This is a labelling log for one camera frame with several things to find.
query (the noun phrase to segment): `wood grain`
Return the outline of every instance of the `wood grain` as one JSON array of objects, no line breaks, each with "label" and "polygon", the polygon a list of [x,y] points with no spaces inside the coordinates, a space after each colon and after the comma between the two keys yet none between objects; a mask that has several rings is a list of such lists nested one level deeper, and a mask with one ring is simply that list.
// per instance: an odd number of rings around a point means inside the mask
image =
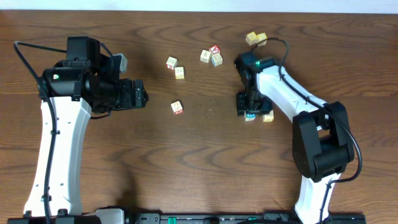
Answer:
[{"label": "wood grain", "polygon": [[[15,40],[65,49],[89,35],[129,60],[124,76],[143,79],[143,110],[90,121],[81,165],[85,212],[107,205],[163,212],[288,210],[299,195],[292,126],[236,117],[243,89],[233,66],[250,31],[290,43],[289,73],[306,89],[347,108],[362,147],[358,180],[337,185],[330,210],[363,212],[368,223],[398,222],[398,16],[361,14],[0,11],[0,222],[21,217],[34,180],[41,135],[37,87]],[[223,64],[200,62],[217,44]],[[23,49],[40,74],[64,55]],[[279,44],[264,55],[280,57]],[[178,58],[184,80],[165,61]],[[170,104],[181,100],[184,113]],[[356,169],[348,166],[344,177]]]}]

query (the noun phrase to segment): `wooden block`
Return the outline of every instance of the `wooden block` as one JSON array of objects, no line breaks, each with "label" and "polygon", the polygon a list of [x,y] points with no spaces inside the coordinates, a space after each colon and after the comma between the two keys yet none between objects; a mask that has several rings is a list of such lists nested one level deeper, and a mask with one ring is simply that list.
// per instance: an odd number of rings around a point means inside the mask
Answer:
[{"label": "wooden block", "polygon": [[274,110],[269,112],[269,114],[262,115],[262,122],[273,122],[274,121]]},{"label": "wooden block", "polygon": [[207,50],[201,51],[200,60],[202,62],[209,63],[210,57],[211,57],[211,53],[209,51],[207,51]]},{"label": "wooden block", "polygon": [[209,51],[211,52],[212,55],[221,53],[221,49],[217,45],[210,47]]},{"label": "wooden block", "polygon": [[211,62],[213,62],[214,66],[221,65],[223,63],[223,58],[221,57],[221,54],[218,53],[218,54],[212,55]]},{"label": "wooden block", "polygon": [[175,67],[175,79],[184,79],[184,67]]},{"label": "wooden block", "polygon": [[267,44],[267,40],[266,40],[267,39],[267,35],[266,35],[266,33],[258,34],[257,38],[259,39],[259,42],[258,42],[259,46],[263,46],[263,45]]},{"label": "wooden block", "polygon": [[167,59],[166,66],[168,69],[174,70],[175,66],[177,66],[177,59],[169,57],[169,59]]},{"label": "wooden block", "polygon": [[180,101],[172,103],[172,109],[175,115],[182,113],[183,108]]},{"label": "wooden block", "polygon": [[255,32],[251,32],[250,34],[246,35],[246,42],[249,45],[253,45],[259,42],[259,39],[257,38],[257,35]]},{"label": "wooden block", "polygon": [[256,118],[255,114],[247,114],[246,111],[244,112],[245,121],[254,121],[255,118]]}]

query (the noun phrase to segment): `black cable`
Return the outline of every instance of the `black cable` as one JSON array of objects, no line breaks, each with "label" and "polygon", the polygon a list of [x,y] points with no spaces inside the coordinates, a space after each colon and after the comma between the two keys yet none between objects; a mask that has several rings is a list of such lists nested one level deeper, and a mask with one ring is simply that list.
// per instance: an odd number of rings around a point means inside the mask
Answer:
[{"label": "black cable", "polygon": [[108,114],[106,114],[106,115],[97,116],[97,117],[90,117],[90,119],[102,119],[102,118],[106,118],[106,117],[111,116],[111,115],[112,115],[112,111],[109,110]]},{"label": "black cable", "polygon": [[47,224],[51,224],[50,202],[49,202],[49,180],[50,180],[50,173],[51,173],[52,158],[53,158],[53,154],[54,154],[55,137],[57,135],[57,119],[55,117],[54,107],[51,103],[49,95],[47,94],[42,82],[39,80],[39,77],[37,76],[37,74],[35,73],[33,68],[29,65],[29,63],[27,62],[25,57],[22,55],[21,51],[19,50],[18,45],[23,45],[23,46],[33,47],[33,48],[38,48],[38,49],[43,49],[43,50],[51,50],[54,52],[61,52],[61,53],[66,53],[67,51],[60,50],[60,49],[54,49],[51,47],[43,47],[43,46],[39,46],[39,45],[28,44],[28,43],[19,42],[19,41],[14,42],[15,51],[17,52],[19,58],[25,64],[27,69],[30,71],[32,76],[35,78],[37,85],[39,86],[39,89],[42,91],[42,93],[44,95],[44,101],[47,102],[49,109],[50,109],[52,130],[50,133],[51,134],[51,142],[50,142],[49,158],[47,159],[47,166],[45,168],[43,200],[44,200],[45,221]]},{"label": "black cable", "polygon": [[278,67],[278,73],[280,76],[280,79],[289,87],[291,88],[296,94],[298,94],[298,96],[302,97],[306,102],[310,103],[311,105],[315,106],[316,108],[318,108],[319,110],[322,110],[325,114],[327,114],[331,119],[334,119],[342,128],[343,130],[348,134],[349,138],[351,139],[352,143],[354,144],[354,147],[356,149],[356,154],[358,157],[358,168],[355,172],[355,174],[352,177],[346,178],[346,179],[341,179],[341,180],[330,180],[329,183],[326,185],[326,192],[325,192],[325,196],[323,197],[323,202],[322,202],[322,206],[320,209],[320,216],[319,216],[319,224],[322,224],[322,215],[323,215],[323,209],[325,208],[325,204],[326,204],[326,199],[328,197],[328,193],[329,193],[329,189],[331,188],[331,185],[334,183],[344,183],[344,182],[349,182],[352,181],[354,179],[356,179],[359,174],[361,173],[362,170],[362,154],[361,154],[361,149],[359,148],[358,143],[356,142],[354,136],[351,134],[351,131],[349,131],[349,129],[343,124],[343,122],[338,119],[335,115],[333,115],[332,113],[330,113],[328,110],[324,109],[324,107],[316,104],[315,102],[313,102],[310,99],[310,96],[305,96],[304,94],[302,94],[301,92],[299,92],[296,88],[294,88],[286,79],[285,79],[285,75],[282,74],[282,66],[285,62],[285,59],[289,53],[289,44],[285,41],[285,40],[280,40],[277,37],[271,37],[265,40],[260,41],[258,44],[261,44],[262,42],[265,42],[267,40],[277,40],[279,42],[282,42],[285,46],[286,46],[286,52],[284,57],[282,58],[282,60],[280,61],[279,67]]},{"label": "black cable", "polygon": [[108,76],[110,77],[113,73],[113,68],[114,68],[113,54],[111,53],[110,50],[108,50],[108,48],[103,43],[100,43],[100,46],[102,46],[102,48],[105,49],[106,53],[108,53],[108,55],[111,57],[111,69],[108,71]]}]

